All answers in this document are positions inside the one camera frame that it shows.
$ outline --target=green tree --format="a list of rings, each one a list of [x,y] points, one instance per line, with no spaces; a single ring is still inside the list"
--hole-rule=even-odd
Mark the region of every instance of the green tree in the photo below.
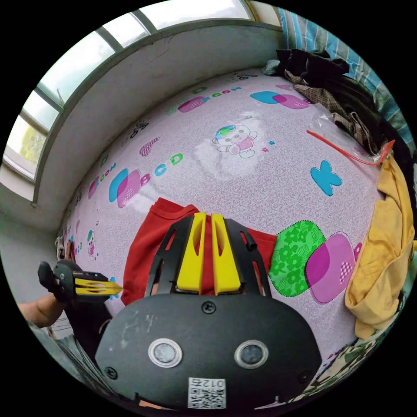
[[[44,143],[45,136],[29,126],[23,135],[19,154],[28,161],[37,164]]]

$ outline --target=label sticker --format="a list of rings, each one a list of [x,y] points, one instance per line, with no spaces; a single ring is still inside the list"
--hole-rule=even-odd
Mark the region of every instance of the label sticker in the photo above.
[[[226,408],[226,380],[188,378],[188,408]]]

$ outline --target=red cloth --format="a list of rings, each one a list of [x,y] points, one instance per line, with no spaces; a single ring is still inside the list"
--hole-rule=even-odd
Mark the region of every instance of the red cloth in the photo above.
[[[182,207],[163,198],[159,198],[150,208],[127,255],[121,296],[124,305],[144,297],[153,258],[171,225],[184,217],[193,216],[198,211],[193,205]],[[277,236],[247,229],[258,244],[258,250],[262,255],[266,272],[269,272]],[[214,295],[210,216],[207,216],[206,219],[204,245],[202,294]]]

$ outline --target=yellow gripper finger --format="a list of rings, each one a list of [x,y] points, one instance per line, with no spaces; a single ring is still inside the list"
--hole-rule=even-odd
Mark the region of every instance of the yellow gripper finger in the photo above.
[[[78,295],[116,295],[123,290],[123,287],[115,282],[93,281],[88,279],[75,278],[75,293]]]
[[[205,213],[195,213],[177,278],[179,291],[201,294],[204,261]],[[200,241],[199,251],[196,246]]]
[[[225,220],[220,214],[212,214],[212,242],[215,294],[238,291],[241,285],[239,274],[227,235]]]

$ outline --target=window glass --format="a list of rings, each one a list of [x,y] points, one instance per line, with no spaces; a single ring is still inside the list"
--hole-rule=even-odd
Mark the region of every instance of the window glass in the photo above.
[[[123,47],[148,35],[140,22],[130,13],[124,14],[117,19],[103,25]]]
[[[28,125],[20,116],[10,132],[8,146],[29,162],[37,164],[46,136]]]
[[[114,54],[110,45],[92,32],[67,51],[41,79],[58,101],[69,99],[81,82],[109,56]]]
[[[157,29],[200,19],[250,19],[239,0],[168,0],[150,4],[139,10]]]
[[[47,130],[51,129],[53,122],[59,114],[34,91],[32,91],[29,98],[26,100],[23,109],[26,110],[39,124],[46,127]]]

